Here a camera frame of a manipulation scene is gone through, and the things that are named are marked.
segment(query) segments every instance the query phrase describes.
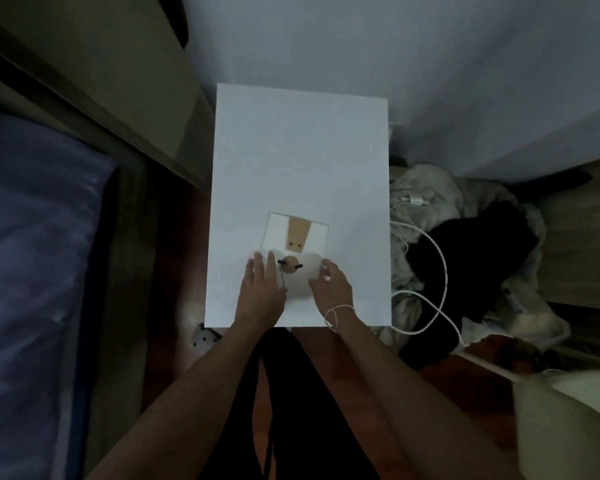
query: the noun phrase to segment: white wall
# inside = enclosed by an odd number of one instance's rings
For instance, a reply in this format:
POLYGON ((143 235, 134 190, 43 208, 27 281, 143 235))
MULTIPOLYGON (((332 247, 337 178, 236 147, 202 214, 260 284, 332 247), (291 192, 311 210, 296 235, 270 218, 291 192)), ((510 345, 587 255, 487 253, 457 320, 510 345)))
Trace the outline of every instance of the white wall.
POLYGON ((429 134, 476 104, 440 95, 537 1, 184 0, 186 50, 212 100, 218 82, 384 97, 429 134))
POLYGON ((438 135, 403 140, 408 160, 515 182, 600 158, 600 0, 542 0, 491 49, 461 79, 511 80, 438 135))

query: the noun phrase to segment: person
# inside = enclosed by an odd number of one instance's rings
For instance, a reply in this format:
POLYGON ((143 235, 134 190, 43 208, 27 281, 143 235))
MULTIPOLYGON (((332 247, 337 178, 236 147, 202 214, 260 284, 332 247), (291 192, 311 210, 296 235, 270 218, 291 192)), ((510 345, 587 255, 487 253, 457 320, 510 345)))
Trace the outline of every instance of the person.
MULTIPOLYGON (((338 473, 378 478, 302 347, 286 329, 271 330, 286 301, 276 272, 272 253, 266 266, 258 253, 249 259, 233 325, 153 402, 89 479, 266 478, 269 472, 255 456, 248 410, 259 357, 273 411, 267 463, 273 454, 277 478, 338 473)), ((336 264, 325 259, 310 287, 318 310, 377 398, 400 450, 423 478, 522 478, 464 413, 356 316, 352 288, 336 264)))

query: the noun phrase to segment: human hand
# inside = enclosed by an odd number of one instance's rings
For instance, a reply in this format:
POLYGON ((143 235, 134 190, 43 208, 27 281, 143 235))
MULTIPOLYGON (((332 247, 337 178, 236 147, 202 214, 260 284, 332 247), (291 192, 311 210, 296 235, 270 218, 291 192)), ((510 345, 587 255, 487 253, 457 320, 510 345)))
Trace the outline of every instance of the human hand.
POLYGON ((262 254, 256 253, 244 270, 235 322, 253 325, 264 333, 278 322, 286 300, 287 289, 278 288, 273 252, 269 251, 266 269, 262 254))
POLYGON ((348 306, 338 310, 338 313, 344 313, 346 309, 349 309, 347 313, 352 313, 353 310, 349 306, 353 307, 353 291, 347 277, 333 261, 323 259, 322 263, 325 267, 320 270, 318 279, 309 280, 309 287, 318 311, 329 323, 335 325, 335 314, 331 313, 328 317, 325 314, 339 305, 348 306))

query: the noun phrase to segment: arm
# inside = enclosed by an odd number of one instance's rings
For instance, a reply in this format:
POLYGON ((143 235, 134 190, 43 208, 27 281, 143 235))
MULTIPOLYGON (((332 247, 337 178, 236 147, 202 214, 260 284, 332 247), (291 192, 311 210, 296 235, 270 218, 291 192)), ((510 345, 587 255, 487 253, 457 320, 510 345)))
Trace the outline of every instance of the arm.
POLYGON ((222 340, 144 412, 89 475, 97 479, 197 478, 213 451, 244 368, 284 311, 273 254, 247 263, 235 321, 222 340))
MULTIPOLYGON (((310 286, 320 313, 352 305, 343 272, 324 261, 310 286)), ((336 327, 380 403, 400 450, 428 479, 522 479, 503 453, 454 404, 392 354, 351 308, 326 317, 336 327)))

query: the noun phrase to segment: forearm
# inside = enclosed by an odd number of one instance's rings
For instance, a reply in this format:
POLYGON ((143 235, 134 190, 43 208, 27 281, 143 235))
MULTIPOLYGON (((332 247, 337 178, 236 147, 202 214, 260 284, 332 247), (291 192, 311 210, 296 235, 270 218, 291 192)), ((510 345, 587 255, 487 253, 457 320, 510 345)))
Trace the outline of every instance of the forearm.
POLYGON ((521 478, 462 411, 392 354, 352 311, 338 312, 338 330, 401 451, 426 478, 521 478))
POLYGON ((255 326, 235 323, 144 412, 89 478, 196 478, 261 335, 255 326))

